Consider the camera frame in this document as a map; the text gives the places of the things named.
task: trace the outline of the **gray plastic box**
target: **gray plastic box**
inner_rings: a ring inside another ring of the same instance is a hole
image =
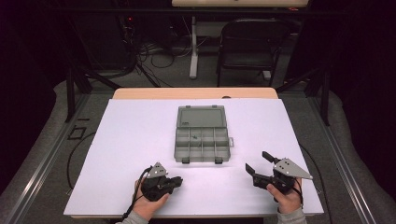
[[[223,163],[230,156],[230,138],[223,105],[187,105],[178,108],[176,161]]]

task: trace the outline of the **forearm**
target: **forearm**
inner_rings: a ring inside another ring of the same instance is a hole
[[[127,218],[117,224],[148,224],[149,222],[139,216],[135,211],[132,211]]]
[[[305,214],[302,208],[299,208],[292,213],[277,213],[277,219],[277,224],[306,224]]]

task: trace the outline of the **black office chair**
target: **black office chair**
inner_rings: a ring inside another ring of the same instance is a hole
[[[222,68],[269,71],[272,86],[281,46],[289,35],[289,25],[279,20],[238,19],[227,23],[221,31],[218,87]]]

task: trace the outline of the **white tabletop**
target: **white tabletop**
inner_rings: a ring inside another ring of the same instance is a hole
[[[172,0],[174,7],[306,7],[308,0]]]
[[[174,159],[177,109],[181,105],[224,105],[234,147],[223,164]],[[159,161],[168,177],[181,176],[155,217],[263,217],[277,203],[253,187],[245,163],[262,175],[272,166],[262,157],[288,157],[307,170],[289,117],[278,99],[110,100],[64,214],[120,217],[129,207],[134,181]],[[323,213],[311,180],[303,181],[304,212]]]

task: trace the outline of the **human hand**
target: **human hand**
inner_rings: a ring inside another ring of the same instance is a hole
[[[302,179],[296,178],[296,181],[294,182],[294,187],[300,192],[302,192],[301,185],[302,185]],[[277,188],[275,188],[274,185],[268,184],[267,190],[279,202],[280,213],[282,214],[292,213],[301,207],[302,204],[301,197],[294,189],[291,189],[286,194],[283,194]]]
[[[143,196],[142,190],[140,189],[144,181],[145,179],[142,180],[142,183],[139,186],[136,195],[136,202],[134,203],[134,208],[132,210],[145,220],[149,221],[154,216],[155,211],[157,211],[166,203],[169,198],[169,193],[164,194],[157,202],[151,202],[149,199]]]

